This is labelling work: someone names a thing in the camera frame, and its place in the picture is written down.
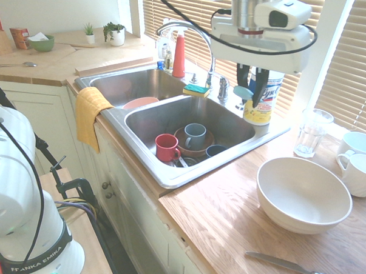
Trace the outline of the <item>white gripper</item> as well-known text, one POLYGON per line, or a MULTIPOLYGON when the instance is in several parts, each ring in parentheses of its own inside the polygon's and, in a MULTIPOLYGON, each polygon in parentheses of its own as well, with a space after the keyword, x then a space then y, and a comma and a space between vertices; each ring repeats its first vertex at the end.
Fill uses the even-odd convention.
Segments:
POLYGON ((231 18, 216 16, 212 19, 211 35, 232 45, 252 50, 252 53, 234 49, 211 39, 215 58, 237 63, 237 85, 248 88, 250 66, 255 66, 255 90, 252 106, 259 104, 269 79, 269 70, 296 75, 307 66, 311 50, 304 49, 311 42, 311 34, 303 25, 292 30, 265 28, 261 35, 242 35, 231 18))

